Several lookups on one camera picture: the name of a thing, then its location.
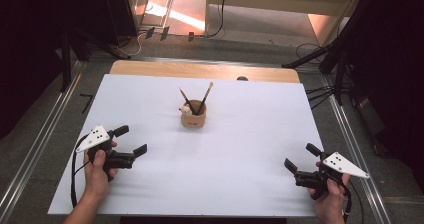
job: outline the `light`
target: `light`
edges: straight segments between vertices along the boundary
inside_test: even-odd
[[[149,10],[146,11],[146,14],[150,14],[150,15],[155,15],[155,16],[165,16],[166,12],[167,12],[167,8],[166,7],[162,7],[159,6],[155,3],[149,2],[148,4],[149,6]],[[190,26],[193,26],[201,31],[205,30],[205,22],[198,20],[196,18],[184,15],[180,12],[176,12],[171,10],[171,12],[169,13],[169,18],[173,18],[175,20],[178,20],[180,22],[183,22],[185,24],[188,24]]]

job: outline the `wooden cup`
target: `wooden cup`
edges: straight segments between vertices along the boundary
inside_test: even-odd
[[[197,111],[200,107],[199,100],[190,100],[190,104],[193,106],[193,109]],[[201,128],[205,125],[206,120],[206,104],[203,105],[202,110],[200,110],[199,115],[186,115],[181,114],[181,124],[189,128]]]

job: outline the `pencil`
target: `pencil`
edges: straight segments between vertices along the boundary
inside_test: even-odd
[[[191,105],[190,101],[188,100],[187,96],[184,94],[183,90],[181,90],[181,94],[183,94],[184,99],[186,100],[186,103],[188,103],[188,106],[190,107],[191,112],[193,112],[193,115],[197,115],[196,111],[194,110],[193,106]]]
[[[205,105],[206,98],[208,97],[209,92],[210,92],[210,90],[211,90],[212,86],[213,86],[213,82],[209,83],[209,88],[208,88],[208,90],[206,91],[206,94],[205,94],[205,97],[203,98],[202,103],[200,103],[199,109],[197,110],[197,113],[198,113],[198,114],[200,114],[200,112],[202,111],[202,108],[203,108],[203,106]]]

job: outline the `metal bar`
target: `metal bar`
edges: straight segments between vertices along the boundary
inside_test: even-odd
[[[173,0],[168,0],[168,1],[166,2],[166,14],[165,14],[165,16],[162,18],[162,21],[161,21],[161,26],[162,26],[162,28],[164,28],[164,27],[165,27],[166,22],[168,21],[168,18],[169,18],[169,14],[171,14],[171,11],[172,11],[172,1],[173,1]]]
[[[7,223],[7,220],[12,214],[12,211],[15,208],[19,197],[21,196],[26,184],[28,183],[31,174],[34,171],[35,166],[37,165],[37,162],[40,159],[44,148],[46,147],[47,142],[50,139],[50,136],[63,113],[63,110],[65,109],[70,97],[72,96],[72,93],[81,76],[81,69],[84,64],[85,62],[77,62],[75,64],[75,77],[71,85],[63,93],[59,94],[59,97],[56,100],[51,112],[47,116],[40,132],[35,138],[31,149],[22,162],[15,177],[9,184],[9,187],[7,188],[7,191],[0,203],[0,223]]]
[[[331,80],[326,76],[323,76],[323,82],[326,86],[333,85]],[[352,156],[352,162],[365,172],[370,173],[370,170],[364,159],[364,156],[361,153],[352,128],[350,127],[343,106],[339,106],[337,104],[337,100],[334,98],[334,96],[330,97],[330,102],[334,114],[336,115],[336,118],[339,122],[350,155]],[[388,215],[380,192],[378,191],[378,188],[372,178],[372,175],[369,179],[361,178],[360,180],[377,223],[390,224],[390,217]]]

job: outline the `white table surface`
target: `white table surface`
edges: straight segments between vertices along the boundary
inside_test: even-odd
[[[203,128],[181,125],[178,110],[189,99],[206,101]],[[284,167],[315,171],[322,149],[302,84],[192,78],[105,75],[80,137],[97,124],[107,130],[129,125],[115,140],[118,152],[148,151],[132,169],[121,169],[99,214],[153,216],[315,216],[306,188]],[[80,167],[83,155],[77,156]],[[71,158],[49,214],[68,214]],[[77,197],[84,172],[76,176]]]

